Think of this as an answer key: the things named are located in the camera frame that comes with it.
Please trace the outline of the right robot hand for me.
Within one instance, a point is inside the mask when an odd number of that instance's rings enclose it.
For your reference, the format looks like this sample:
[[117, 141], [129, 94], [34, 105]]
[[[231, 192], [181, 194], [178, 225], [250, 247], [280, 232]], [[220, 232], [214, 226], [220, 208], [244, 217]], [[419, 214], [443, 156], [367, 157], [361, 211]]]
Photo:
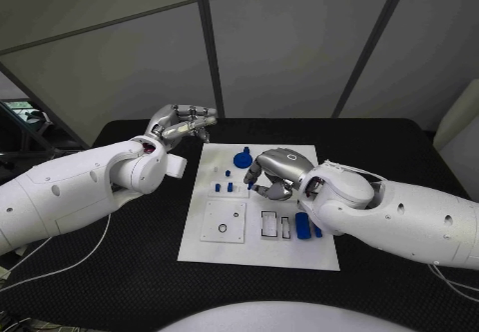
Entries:
[[292, 149], [276, 148], [264, 151], [247, 170], [244, 184], [272, 201], [286, 201], [301, 185], [315, 165]]

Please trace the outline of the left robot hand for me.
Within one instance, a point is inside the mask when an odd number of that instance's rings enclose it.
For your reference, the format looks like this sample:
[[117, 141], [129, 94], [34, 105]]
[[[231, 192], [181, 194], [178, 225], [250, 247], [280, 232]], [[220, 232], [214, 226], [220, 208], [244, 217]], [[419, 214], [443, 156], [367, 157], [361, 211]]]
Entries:
[[166, 105], [153, 115], [145, 135], [172, 150], [187, 136], [197, 136], [210, 143], [207, 127], [217, 123], [218, 111], [195, 105]]

